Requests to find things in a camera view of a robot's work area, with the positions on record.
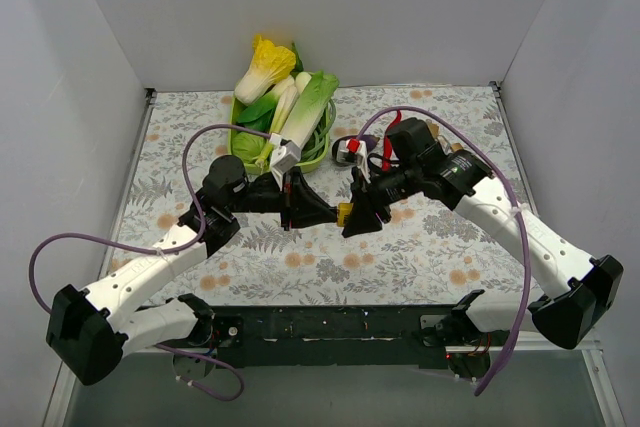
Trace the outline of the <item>yellow padlock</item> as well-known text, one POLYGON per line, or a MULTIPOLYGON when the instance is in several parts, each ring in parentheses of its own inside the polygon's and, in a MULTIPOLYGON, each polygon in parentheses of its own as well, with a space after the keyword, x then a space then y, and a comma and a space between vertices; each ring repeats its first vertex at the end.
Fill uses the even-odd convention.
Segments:
POLYGON ((337 218, 336 225, 340 228, 345 228, 353 212, 353 203, 339 203, 337 206, 337 218))

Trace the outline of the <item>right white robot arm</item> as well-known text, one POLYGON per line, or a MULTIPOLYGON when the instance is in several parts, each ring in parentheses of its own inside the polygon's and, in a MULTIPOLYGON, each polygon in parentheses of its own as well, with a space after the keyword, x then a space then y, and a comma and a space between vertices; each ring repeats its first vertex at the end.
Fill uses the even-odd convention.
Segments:
POLYGON ((527 267, 542 291, 528 304, 522 326, 564 349, 575 348, 612 306, 624 272, 611 255, 596 258, 563 239, 527 207, 511 200, 496 169, 479 155, 444 150, 415 117, 386 133, 394 159, 371 171, 366 142, 347 140, 339 156, 354 162, 350 208, 338 223, 344 237, 377 232, 392 204, 421 193, 473 223, 527 267))

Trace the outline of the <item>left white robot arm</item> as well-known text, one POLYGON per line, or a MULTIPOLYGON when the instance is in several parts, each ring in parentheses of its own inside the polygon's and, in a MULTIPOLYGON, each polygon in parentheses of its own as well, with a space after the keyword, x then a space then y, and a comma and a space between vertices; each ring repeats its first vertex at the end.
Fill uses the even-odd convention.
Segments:
POLYGON ((67 285, 55 295, 46 342, 83 385, 101 381, 125 356, 155 344, 209 343, 214 312, 204 300, 183 294, 160 306, 144 304, 224 247, 240 229, 237 214, 277 213, 285 228, 295 229, 337 220, 336 208, 313 191, 299 168, 282 183, 271 174, 249 180, 233 155, 212 162, 196 195, 151 254, 81 290, 67 285))

